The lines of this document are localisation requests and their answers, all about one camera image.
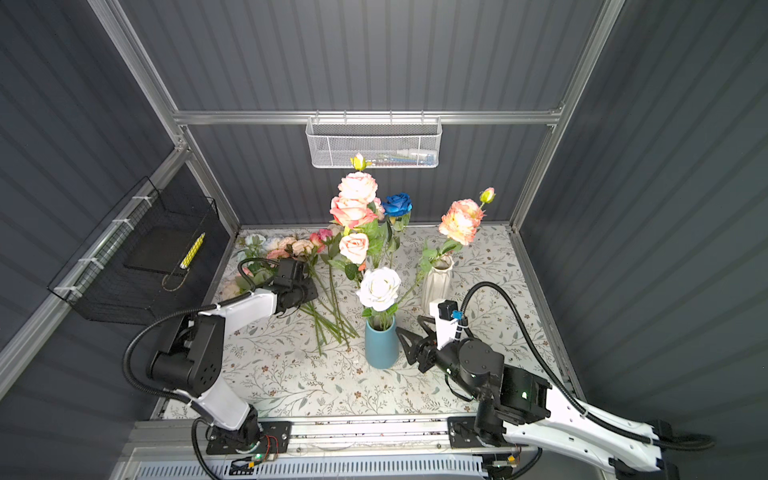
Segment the blue ceramic vase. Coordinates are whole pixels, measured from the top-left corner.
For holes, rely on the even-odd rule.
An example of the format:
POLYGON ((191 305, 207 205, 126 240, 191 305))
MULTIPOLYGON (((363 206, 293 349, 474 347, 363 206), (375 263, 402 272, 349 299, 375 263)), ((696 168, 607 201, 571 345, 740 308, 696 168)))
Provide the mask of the blue ceramic vase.
POLYGON ((396 317, 366 322, 365 358, 376 369, 389 369, 397 361, 400 351, 396 335, 396 317))

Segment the white ribbed ceramic vase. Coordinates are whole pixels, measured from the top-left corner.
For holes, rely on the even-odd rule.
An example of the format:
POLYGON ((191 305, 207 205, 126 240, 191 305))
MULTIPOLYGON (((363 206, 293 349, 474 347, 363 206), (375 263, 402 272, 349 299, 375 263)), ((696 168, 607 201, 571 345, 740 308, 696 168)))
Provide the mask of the white ribbed ceramic vase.
POLYGON ((449 255, 438 257, 430 264, 422 289, 422 310, 430 314, 430 304, 433 301, 445 300, 451 289, 454 261, 449 255))

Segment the white rose stem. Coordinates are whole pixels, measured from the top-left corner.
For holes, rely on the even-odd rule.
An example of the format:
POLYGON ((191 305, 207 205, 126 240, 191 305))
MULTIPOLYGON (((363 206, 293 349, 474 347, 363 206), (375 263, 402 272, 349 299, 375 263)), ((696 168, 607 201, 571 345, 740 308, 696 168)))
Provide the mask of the white rose stem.
POLYGON ((376 331, 388 330, 398 309, 401 278, 388 267, 366 271, 356 292, 362 306, 362 316, 376 331))

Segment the small pale pink rose stem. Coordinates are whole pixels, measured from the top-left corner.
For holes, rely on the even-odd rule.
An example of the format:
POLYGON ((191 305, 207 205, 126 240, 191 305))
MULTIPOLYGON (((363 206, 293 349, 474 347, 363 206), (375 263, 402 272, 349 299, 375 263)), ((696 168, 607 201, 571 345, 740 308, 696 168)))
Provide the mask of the small pale pink rose stem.
POLYGON ((328 264, 360 284, 367 269, 369 238, 364 233, 338 235, 330 244, 328 264))

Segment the large pink rose stem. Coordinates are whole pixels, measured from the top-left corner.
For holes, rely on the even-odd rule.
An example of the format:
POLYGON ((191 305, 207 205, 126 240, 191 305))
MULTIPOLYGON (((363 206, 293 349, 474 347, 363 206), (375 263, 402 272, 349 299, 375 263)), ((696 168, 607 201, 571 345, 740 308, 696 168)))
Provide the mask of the large pink rose stem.
POLYGON ((330 213, 343 227, 340 253, 359 271, 365 270, 369 254, 379 252, 383 243, 380 221, 384 219, 384 209, 380 199, 365 203, 337 196, 331 201, 330 213))

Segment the pink carnation flower stem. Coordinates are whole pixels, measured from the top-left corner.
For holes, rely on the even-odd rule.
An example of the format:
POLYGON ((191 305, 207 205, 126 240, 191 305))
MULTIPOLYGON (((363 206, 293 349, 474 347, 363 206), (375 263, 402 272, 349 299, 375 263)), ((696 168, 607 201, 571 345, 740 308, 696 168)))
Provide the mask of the pink carnation flower stem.
POLYGON ((365 172, 367 166, 364 160, 360 153, 350 159, 354 172, 341 179, 339 194, 331 201, 330 213, 337 223, 348 230, 384 219, 381 200, 376 196, 378 184, 372 175, 365 172))

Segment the peach rose flower stem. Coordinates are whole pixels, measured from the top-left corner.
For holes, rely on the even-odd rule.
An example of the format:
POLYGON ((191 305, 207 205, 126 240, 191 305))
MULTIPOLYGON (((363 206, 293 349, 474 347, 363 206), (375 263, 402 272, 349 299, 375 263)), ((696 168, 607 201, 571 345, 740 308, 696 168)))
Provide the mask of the peach rose flower stem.
POLYGON ((415 284, 423 289, 425 277, 430 269, 430 264, 438 257, 459 252, 463 247, 470 245, 481 228, 485 217, 484 207, 491 204, 496 198, 494 187, 488 187, 480 193, 479 200, 463 199, 454 201, 447 212, 441 217, 438 232, 445 237, 444 242, 432 248, 425 245, 419 260, 419 273, 415 284))

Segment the blue artificial rose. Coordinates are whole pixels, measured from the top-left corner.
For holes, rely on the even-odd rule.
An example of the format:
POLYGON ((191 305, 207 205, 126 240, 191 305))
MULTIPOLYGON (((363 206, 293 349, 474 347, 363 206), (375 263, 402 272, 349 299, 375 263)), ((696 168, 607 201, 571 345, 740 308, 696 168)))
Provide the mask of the blue artificial rose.
POLYGON ((384 210, 384 265, 394 266, 394 255, 401 244, 401 235, 409 226, 412 212, 412 201, 407 193, 387 196, 382 203, 384 210))

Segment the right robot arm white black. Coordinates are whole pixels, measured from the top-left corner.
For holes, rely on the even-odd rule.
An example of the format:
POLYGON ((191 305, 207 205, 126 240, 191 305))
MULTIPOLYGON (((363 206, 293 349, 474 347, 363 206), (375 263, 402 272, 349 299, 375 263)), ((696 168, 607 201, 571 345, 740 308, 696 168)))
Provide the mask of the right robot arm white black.
POLYGON ((409 364, 437 367, 478 403, 473 434, 493 446, 524 444, 581 460, 618 479, 676 479, 657 442, 664 423, 622 418, 570 402, 546 378, 508 365, 479 339, 449 339, 444 321, 421 316, 420 336, 396 334, 409 364))

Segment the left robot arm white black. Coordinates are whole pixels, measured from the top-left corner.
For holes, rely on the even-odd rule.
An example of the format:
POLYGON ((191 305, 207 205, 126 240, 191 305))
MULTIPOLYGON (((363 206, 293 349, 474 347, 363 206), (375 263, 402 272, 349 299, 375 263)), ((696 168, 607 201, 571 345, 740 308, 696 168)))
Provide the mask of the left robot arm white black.
POLYGON ((293 259, 277 262, 276 274, 261 287, 162 327, 157 352, 147 376, 181 396, 213 426, 254 442, 260 435, 258 413, 238 396, 222 376, 225 340, 252 323, 283 314, 318 297, 305 272, 293 259))

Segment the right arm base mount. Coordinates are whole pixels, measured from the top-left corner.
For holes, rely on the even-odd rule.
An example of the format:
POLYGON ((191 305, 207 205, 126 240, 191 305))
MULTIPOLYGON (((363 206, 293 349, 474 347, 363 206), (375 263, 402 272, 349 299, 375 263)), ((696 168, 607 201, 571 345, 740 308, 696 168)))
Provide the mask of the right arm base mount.
POLYGON ((476 416, 452 416, 446 422, 449 443, 453 449, 490 448, 499 445, 494 434, 477 423, 476 416))

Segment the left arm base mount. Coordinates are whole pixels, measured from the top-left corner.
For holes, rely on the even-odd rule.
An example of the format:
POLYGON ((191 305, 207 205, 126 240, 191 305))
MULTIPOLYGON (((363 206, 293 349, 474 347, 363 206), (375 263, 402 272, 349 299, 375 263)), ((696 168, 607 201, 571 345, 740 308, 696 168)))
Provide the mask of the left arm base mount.
POLYGON ((287 451, 293 424, 288 421, 245 423, 239 430, 214 426, 205 434, 207 455, 279 455, 287 451))

